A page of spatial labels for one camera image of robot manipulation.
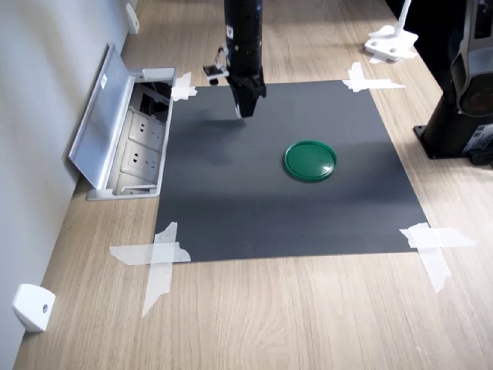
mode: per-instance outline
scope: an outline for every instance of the white tape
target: white tape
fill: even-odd
[[[146,297],[142,309],[142,318],[156,303],[158,298],[169,292],[173,263],[190,262],[190,255],[175,242],[178,224],[172,222],[154,236],[154,244],[125,245],[110,247],[110,253],[124,264],[137,266],[150,264],[147,278]]]
[[[421,262],[423,262],[435,292],[439,292],[444,287],[446,278],[451,276],[441,248],[476,245],[474,240],[460,234],[455,229],[433,229],[427,223],[399,231],[407,238],[409,247],[418,249]]]
[[[197,95],[195,86],[190,86],[192,73],[185,73],[183,76],[176,79],[175,86],[171,89],[171,98],[177,102],[178,100],[188,100],[189,96]]]
[[[110,247],[110,253],[128,266],[141,264],[164,264],[168,262],[190,262],[190,255],[179,247],[179,243],[156,243]]]
[[[378,63],[383,63],[383,62],[385,62],[386,60],[387,60],[387,59],[385,59],[385,58],[381,58],[381,57],[379,57],[379,56],[377,56],[377,55],[373,55],[373,56],[371,57],[371,59],[370,59],[370,63],[371,63],[371,64],[378,64]]]
[[[404,89],[406,87],[389,79],[365,79],[359,62],[353,63],[347,74],[349,79],[345,79],[343,83],[355,93],[366,89]]]

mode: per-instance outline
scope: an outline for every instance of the green lid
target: green lid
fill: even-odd
[[[336,153],[318,141],[300,141],[287,148],[284,168],[294,178],[316,182],[327,179],[337,164]]]

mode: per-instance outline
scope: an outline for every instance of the power outlet box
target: power outlet box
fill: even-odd
[[[129,138],[159,152],[163,146],[164,126],[151,117],[135,112]]]
[[[157,183],[159,154],[144,145],[129,141],[123,154],[121,170],[150,183]]]

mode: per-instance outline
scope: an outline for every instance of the black machine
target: black machine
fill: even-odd
[[[468,0],[464,37],[426,126],[416,126],[431,159],[468,156],[473,164],[493,163],[493,1]]]
[[[262,0],[225,0],[226,44],[219,48],[216,63],[203,67],[211,85],[226,77],[233,91],[238,117],[251,117],[267,88],[262,70]],[[226,66],[218,63],[220,53]]]

